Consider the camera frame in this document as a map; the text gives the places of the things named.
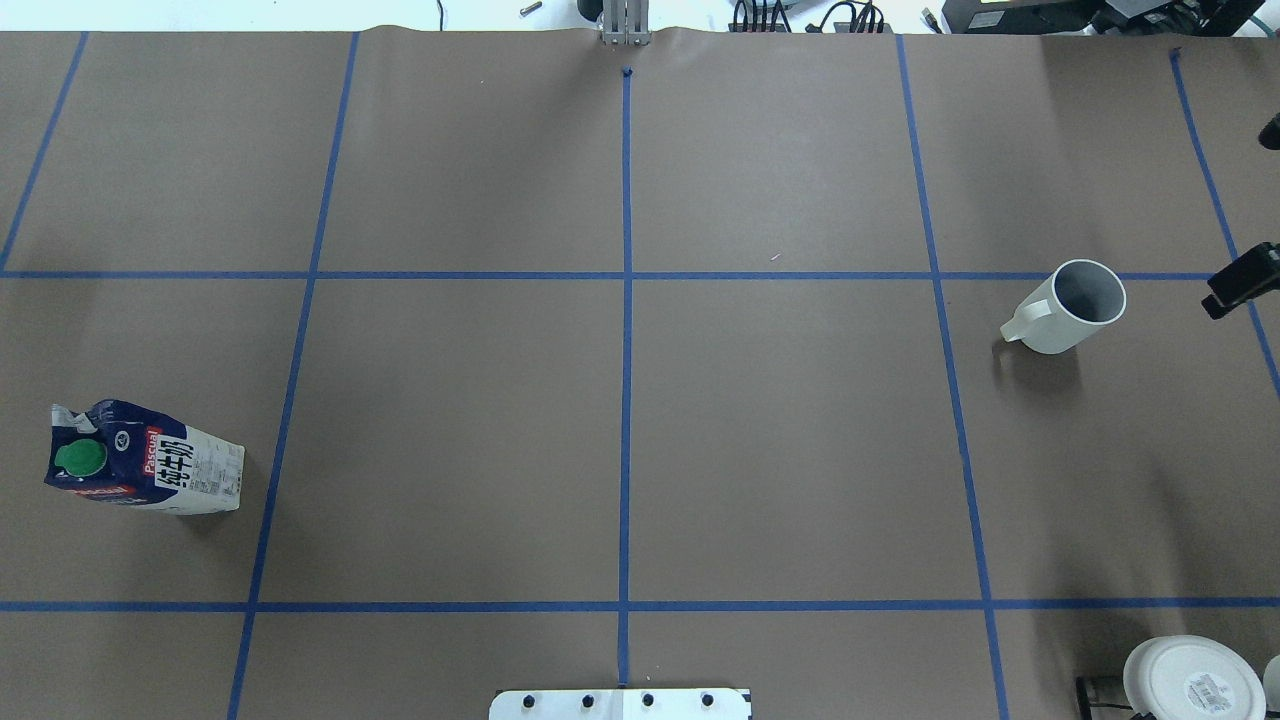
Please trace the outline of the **aluminium frame post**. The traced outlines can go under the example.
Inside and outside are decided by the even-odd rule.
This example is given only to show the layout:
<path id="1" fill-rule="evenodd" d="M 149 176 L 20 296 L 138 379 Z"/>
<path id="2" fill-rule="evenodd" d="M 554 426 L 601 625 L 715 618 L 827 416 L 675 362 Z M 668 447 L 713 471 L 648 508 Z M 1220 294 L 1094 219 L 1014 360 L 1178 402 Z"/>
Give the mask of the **aluminium frame post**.
<path id="1" fill-rule="evenodd" d="M 596 20 L 605 46 L 641 47 L 650 44 L 649 1 L 605 0 L 600 5 Z"/>

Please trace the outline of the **white upside-down mug on rack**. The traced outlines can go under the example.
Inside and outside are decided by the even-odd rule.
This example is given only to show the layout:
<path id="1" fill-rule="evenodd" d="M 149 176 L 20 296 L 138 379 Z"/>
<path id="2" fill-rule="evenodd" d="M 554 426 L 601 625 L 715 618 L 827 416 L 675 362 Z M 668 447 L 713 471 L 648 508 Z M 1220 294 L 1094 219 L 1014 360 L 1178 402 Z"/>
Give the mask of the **white upside-down mug on rack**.
<path id="1" fill-rule="evenodd" d="M 1144 641 L 1126 657 L 1123 688 L 1156 719 L 1265 719 L 1262 680 L 1235 651 L 1201 635 Z"/>

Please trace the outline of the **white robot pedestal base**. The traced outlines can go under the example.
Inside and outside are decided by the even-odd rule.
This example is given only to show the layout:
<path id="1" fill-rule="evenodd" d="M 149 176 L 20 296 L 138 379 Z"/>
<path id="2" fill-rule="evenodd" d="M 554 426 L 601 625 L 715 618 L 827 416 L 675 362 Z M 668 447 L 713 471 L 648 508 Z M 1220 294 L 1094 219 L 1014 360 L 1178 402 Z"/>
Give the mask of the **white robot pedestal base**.
<path id="1" fill-rule="evenodd" d="M 489 719 L 753 719 L 751 694 L 735 688 L 503 691 Z"/>

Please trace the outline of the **blue white milk carton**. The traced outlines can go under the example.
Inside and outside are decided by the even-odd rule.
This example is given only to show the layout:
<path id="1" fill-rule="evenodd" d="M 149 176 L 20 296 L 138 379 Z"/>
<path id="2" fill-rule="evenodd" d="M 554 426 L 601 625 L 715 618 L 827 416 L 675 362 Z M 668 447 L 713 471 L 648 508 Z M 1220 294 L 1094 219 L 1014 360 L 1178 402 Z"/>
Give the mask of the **blue white milk carton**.
<path id="1" fill-rule="evenodd" d="M 45 483 L 81 498 L 170 515 L 236 511 L 244 448 L 118 398 L 51 406 Z"/>

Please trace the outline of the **white mug grey inside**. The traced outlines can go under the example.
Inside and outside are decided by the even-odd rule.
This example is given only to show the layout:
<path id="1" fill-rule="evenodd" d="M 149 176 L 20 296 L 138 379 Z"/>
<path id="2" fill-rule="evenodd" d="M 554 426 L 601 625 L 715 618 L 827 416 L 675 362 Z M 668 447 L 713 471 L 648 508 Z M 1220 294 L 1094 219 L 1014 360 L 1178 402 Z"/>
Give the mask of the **white mug grey inside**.
<path id="1" fill-rule="evenodd" d="M 1073 259 L 1019 304 L 1000 334 L 1037 354 L 1064 354 L 1117 322 L 1126 305 L 1126 288 L 1114 270 L 1094 260 Z"/>

